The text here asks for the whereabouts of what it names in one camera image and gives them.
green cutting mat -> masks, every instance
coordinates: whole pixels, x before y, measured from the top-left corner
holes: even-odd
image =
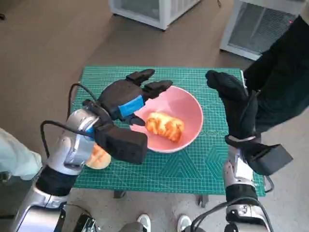
[[[81,82],[98,97],[115,80],[143,69],[153,68],[152,81],[170,79],[175,86],[193,94],[204,112],[203,129],[187,148],[171,154],[148,151],[142,165],[112,160],[104,170],[84,167],[75,187],[91,189],[160,191],[176,193],[225,194],[222,166],[227,156],[225,111],[215,90],[206,86],[204,68],[87,66]],[[241,79],[239,69],[216,69]],[[82,107],[87,93],[79,89],[73,109]],[[265,195],[263,180],[255,176],[257,192]]]

floor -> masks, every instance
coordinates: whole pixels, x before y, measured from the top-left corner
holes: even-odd
[[[68,89],[87,64],[245,69],[251,61],[219,51],[233,0],[222,4],[220,9],[216,0],[204,0],[161,32],[112,16],[106,0],[0,1],[0,12],[8,18],[0,22],[0,127],[43,154],[39,124],[45,119],[65,120]],[[282,143],[295,159],[273,175],[276,189],[261,199],[277,231],[309,231],[308,116],[306,111],[263,135],[266,143]],[[54,143],[59,133],[48,128],[48,143]],[[15,181],[0,186],[0,212],[14,212],[30,184]],[[224,200],[210,196],[207,208]],[[180,214],[194,218],[204,212],[196,197],[187,194],[129,192],[116,201],[111,191],[73,189],[70,201],[90,210],[102,230],[109,232],[143,212],[150,215],[153,230],[175,231]],[[79,213],[68,209],[64,231],[71,231]],[[224,214],[211,215],[202,227],[224,231]]]

black robotic glove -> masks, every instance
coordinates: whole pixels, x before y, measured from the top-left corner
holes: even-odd
[[[243,84],[224,72],[210,70],[206,78],[207,85],[218,91],[224,104],[229,135],[238,139],[253,136],[258,108],[256,92],[248,96]]]
[[[129,125],[144,126],[145,122],[134,112],[141,109],[148,99],[154,99],[166,91],[172,82],[169,80],[151,82],[141,88],[153,69],[134,72],[126,79],[118,80],[106,87],[96,102],[86,100],[84,107],[98,115],[100,120],[93,126],[96,143],[117,160],[141,164],[147,153],[147,136],[143,133],[119,128],[114,120]]]

white appliance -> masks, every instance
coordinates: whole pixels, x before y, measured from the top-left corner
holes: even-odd
[[[201,0],[109,0],[116,15],[166,30],[178,17]]]
[[[300,14],[305,0],[235,0],[220,49],[257,60]]]

bread roll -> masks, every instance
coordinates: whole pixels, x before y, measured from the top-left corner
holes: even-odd
[[[178,142],[184,130],[184,123],[180,119],[165,113],[153,112],[147,119],[146,129],[173,142]]]
[[[103,169],[111,163],[111,156],[102,147],[95,144],[86,166],[92,169]]]

